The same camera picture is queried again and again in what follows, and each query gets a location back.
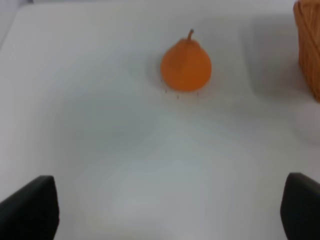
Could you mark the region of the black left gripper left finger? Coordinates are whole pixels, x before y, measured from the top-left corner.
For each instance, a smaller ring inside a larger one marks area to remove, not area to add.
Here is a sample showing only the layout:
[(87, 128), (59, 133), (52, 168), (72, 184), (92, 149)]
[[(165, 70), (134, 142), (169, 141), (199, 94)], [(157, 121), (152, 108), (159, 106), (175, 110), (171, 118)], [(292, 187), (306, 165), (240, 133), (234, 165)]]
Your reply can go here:
[(41, 175), (0, 203), (2, 240), (53, 240), (60, 223), (55, 179)]

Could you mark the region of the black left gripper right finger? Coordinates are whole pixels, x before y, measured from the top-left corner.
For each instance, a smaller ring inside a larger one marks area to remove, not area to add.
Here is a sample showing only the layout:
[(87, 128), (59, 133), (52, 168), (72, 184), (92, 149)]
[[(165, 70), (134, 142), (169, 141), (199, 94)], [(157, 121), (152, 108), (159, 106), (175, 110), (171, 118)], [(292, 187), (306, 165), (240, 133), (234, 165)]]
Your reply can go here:
[(286, 179), (280, 206), (283, 229), (289, 240), (320, 238), (320, 184), (291, 172)]

